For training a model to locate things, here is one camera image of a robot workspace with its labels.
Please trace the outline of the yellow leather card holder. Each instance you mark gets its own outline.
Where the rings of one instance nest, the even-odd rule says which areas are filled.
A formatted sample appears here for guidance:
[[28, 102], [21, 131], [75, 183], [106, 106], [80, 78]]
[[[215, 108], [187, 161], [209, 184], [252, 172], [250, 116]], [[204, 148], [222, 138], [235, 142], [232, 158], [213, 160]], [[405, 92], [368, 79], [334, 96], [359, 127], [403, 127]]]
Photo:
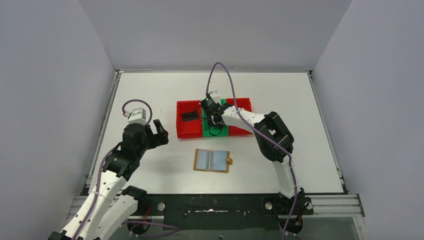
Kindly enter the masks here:
[[229, 151], [196, 149], [193, 170], [201, 172], [228, 173], [233, 159]]

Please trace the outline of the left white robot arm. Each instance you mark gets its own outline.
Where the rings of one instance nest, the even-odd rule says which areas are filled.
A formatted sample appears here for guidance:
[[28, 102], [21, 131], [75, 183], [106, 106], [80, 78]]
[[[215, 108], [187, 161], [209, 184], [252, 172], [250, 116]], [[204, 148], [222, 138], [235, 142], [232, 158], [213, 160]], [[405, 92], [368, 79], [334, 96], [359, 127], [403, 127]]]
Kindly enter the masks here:
[[122, 141], [103, 158], [95, 186], [74, 217], [50, 240], [107, 240], [138, 209], [147, 192], [126, 186], [146, 151], [168, 144], [169, 134], [160, 120], [153, 120], [156, 133], [147, 124], [131, 123]]

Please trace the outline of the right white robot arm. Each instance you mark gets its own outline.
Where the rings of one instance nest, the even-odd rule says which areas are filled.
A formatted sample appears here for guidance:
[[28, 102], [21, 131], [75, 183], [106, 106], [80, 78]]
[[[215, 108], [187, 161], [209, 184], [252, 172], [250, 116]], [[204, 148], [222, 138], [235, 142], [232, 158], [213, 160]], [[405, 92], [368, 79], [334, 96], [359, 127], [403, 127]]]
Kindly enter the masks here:
[[294, 137], [278, 113], [254, 113], [237, 104], [217, 103], [210, 96], [199, 105], [209, 126], [236, 127], [254, 134], [261, 154], [274, 166], [279, 194], [296, 206], [301, 187], [292, 160]]

